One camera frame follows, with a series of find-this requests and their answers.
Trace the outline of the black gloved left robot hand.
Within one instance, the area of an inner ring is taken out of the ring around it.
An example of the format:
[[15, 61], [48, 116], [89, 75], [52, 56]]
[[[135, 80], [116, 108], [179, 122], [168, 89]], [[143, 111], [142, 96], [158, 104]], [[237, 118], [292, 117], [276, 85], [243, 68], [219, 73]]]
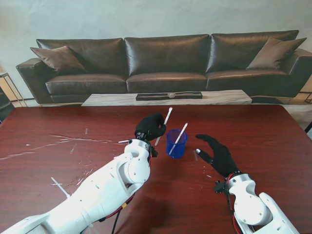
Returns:
[[147, 116], [136, 126], [135, 137], [147, 141], [161, 137], [166, 132], [164, 117], [161, 113]]

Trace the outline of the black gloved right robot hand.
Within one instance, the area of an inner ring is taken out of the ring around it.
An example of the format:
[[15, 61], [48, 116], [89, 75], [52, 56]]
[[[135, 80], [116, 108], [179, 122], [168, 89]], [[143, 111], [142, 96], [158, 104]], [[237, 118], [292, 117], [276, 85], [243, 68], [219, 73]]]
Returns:
[[232, 159], [229, 149], [225, 145], [209, 135], [197, 134], [195, 137], [207, 142], [213, 150], [214, 156], [210, 156], [201, 149], [196, 149], [196, 154], [210, 164], [221, 176], [228, 178], [232, 174], [241, 173]]

